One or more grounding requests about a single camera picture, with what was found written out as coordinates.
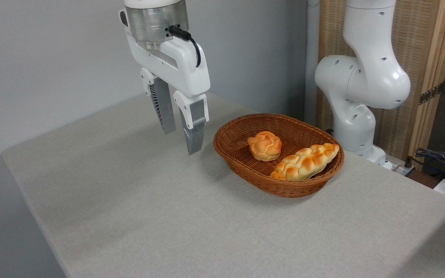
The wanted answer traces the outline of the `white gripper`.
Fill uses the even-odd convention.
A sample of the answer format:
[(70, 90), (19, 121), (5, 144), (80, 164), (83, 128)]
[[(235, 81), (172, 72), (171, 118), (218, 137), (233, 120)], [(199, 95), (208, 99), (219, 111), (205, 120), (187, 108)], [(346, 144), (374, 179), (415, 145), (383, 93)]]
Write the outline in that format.
[(122, 9), (120, 20), (135, 61), (141, 66), (144, 92), (150, 97), (164, 134), (176, 130), (168, 86), (179, 107), (189, 155), (201, 150), (209, 121), (210, 79), (202, 47), (189, 33), (185, 9)]

